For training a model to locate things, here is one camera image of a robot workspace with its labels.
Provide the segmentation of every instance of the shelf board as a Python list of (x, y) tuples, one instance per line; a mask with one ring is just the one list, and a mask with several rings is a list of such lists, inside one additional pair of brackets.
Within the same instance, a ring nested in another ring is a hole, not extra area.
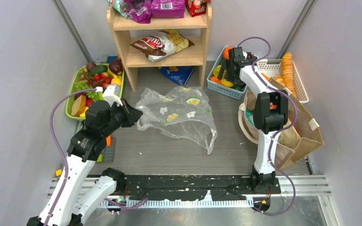
[(191, 17), (187, 10), (184, 12), (184, 18), (151, 18), (150, 24), (139, 24), (131, 19), (126, 19), (113, 7), (110, 8), (113, 11), (110, 15), (115, 15), (114, 18), (111, 18), (111, 25), (115, 31), (207, 28), (206, 15)]
[[(203, 65), (203, 49), (200, 36), (187, 37), (195, 45), (184, 49), (178, 53), (167, 56), (156, 62), (148, 60), (136, 48), (130, 46), (128, 57), (126, 60), (127, 67), (164, 67), (164, 66), (200, 66)], [(134, 43), (139, 38), (133, 38), (131, 43)]]

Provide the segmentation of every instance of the brown and white chip bag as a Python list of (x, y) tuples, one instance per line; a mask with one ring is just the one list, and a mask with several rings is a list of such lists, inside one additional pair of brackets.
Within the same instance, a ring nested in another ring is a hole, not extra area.
[(134, 42), (131, 46), (139, 50), (150, 61), (155, 62), (190, 46), (194, 46), (194, 43), (178, 31), (167, 29), (159, 31), (154, 35), (146, 36)]

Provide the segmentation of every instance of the brown paper bag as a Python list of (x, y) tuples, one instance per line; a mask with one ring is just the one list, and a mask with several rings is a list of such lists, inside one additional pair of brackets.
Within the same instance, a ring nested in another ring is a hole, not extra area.
[[(273, 79), (270, 80), (270, 83), (278, 89), (284, 89), (281, 84)], [(279, 168), (285, 168), (294, 164), (295, 162), (301, 160), (303, 157), (307, 156), (312, 151), (324, 145), (324, 141), (322, 140), (322, 136), (320, 133), (320, 128), (316, 120), (306, 110), (306, 108), (303, 107), (303, 105), (299, 103), (299, 101), (295, 97), (293, 97), (293, 95), (289, 96), (292, 98), (297, 106), (298, 119), (296, 121), (295, 128), (302, 137), (300, 138), (296, 146), (292, 148), (277, 144), (274, 163)], [(246, 106), (246, 109), (250, 111), (253, 111), (255, 109), (256, 97), (251, 91), (247, 92), (244, 99), (244, 104)], [(293, 106), (289, 101), (288, 115), (291, 119), (295, 117)], [(245, 114), (243, 115), (243, 126), (247, 128), (248, 133), (254, 139), (258, 140), (258, 131), (252, 124), (250, 124)]]

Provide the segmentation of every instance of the plastic basket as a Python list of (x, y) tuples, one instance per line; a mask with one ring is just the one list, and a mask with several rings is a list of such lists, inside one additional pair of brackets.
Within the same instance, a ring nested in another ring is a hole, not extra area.
[[(81, 70), (83, 70), (85, 67), (86, 66), (78, 69), (78, 71), (75, 73), (75, 76), (74, 76), (73, 83), (71, 85), (69, 94), (75, 92), (75, 83), (80, 81)], [(124, 89), (124, 70), (123, 70), (123, 74), (121, 76), (120, 98), (123, 96), (123, 89)], [(68, 117), (72, 118), (72, 119), (77, 119), (79, 121), (84, 120), (85, 119), (84, 117), (75, 117), (75, 116), (71, 115), (71, 107), (73, 106), (73, 103), (74, 103), (74, 98), (73, 97), (70, 97), (70, 98), (67, 99), (66, 108), (65, 108), (66, 115)]]
[[(309, 102), (309, 97), (307, 96), (306, 90), (304, 89), (302, 80), (300, 79), (299, 73), (297, 72), (295, 62), (294, 64), (294, 85), (297, 94), (297, 99), (301, 104), (306, 104)], [(281, 59), (265, 59), (257, 62), (257, 66), (261, 73), (267, 75), (272, 78), (274, 75), (281, 75)]]
[(218, 84), (218, 83), (215, 83), (214, 81), (211, 81), (210, 80), (210, 77), (212, 77), (213, 75), (213, 70), (220, 64), (220, 62), (224, 59), (222, 57), (222, 53), (223, 51), (225, 50), (226, 47), (224, 47), (219, 55), (219, 57), (217, 58), (217, 61), (216, 63), (214, 64), (212, 70), (210, 71), (209, 73), (209, 76), (207, 77), (207, 87), (211, 90), (214, 90), (216, 92), (219, 92), (219, 93), (222, 93), (226, 96), (229, 96), (229, 97), (232, 97), (232, 98), (235, 98), (237, 100), (241, 99), (241, 97), (243, 96), (243, 94), (246, 92), (246, 89), (247, 89), (247, 85), (245, 85), (244, 89), (242, 91), (238, 91), (238, 90), (235, 90), (231, 87), (226, 87), (224, 85), (221, 85), (221, 84)]

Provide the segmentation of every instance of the wooden shelf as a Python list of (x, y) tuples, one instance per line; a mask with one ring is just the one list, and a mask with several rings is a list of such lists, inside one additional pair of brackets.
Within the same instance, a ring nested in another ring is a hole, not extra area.
[[(191, 17), (185, 10), (184, 18), (152, 18), (150, 24), (139, 24), (122, 17), (113, 7), (107, 8), (107, 23), (113, 34), (119, 54), (123, 59), (124, 70), (132, 90), (137, 88), (138, 68), (161, 66), (197, 66), (200, 86), (205, 83), (206, 60), (209, 49), (209, 35), (212, 24), (212, 4), (207, 3), (206, 14)], [(148, 60), (130, 44), (138, 39), (131, 38), (130, 30), (162, 30), (200, 28), (200, 36), (188, 37), (195, 45), (183, 51), (167, 56), (156, 62)]]
[(200, 36), (187, 37), (195, 45), (178, 53), (167, 56), (156, 62), (151, 62), (139, 50), (130, 46), (125, 65), (127, 67), (164, 67), (164, 66), (198, 66), (203, 65), (203, 50)]
[(150, 24), (139, 24), (133, 20), (127, 20), (116, 11), (111, 26), (113, 26), (115, 31), (207, 28), (207, 18), (206, 15), (191, 17), (189, 12), (185, 10), (184, 18), (151, 18)]

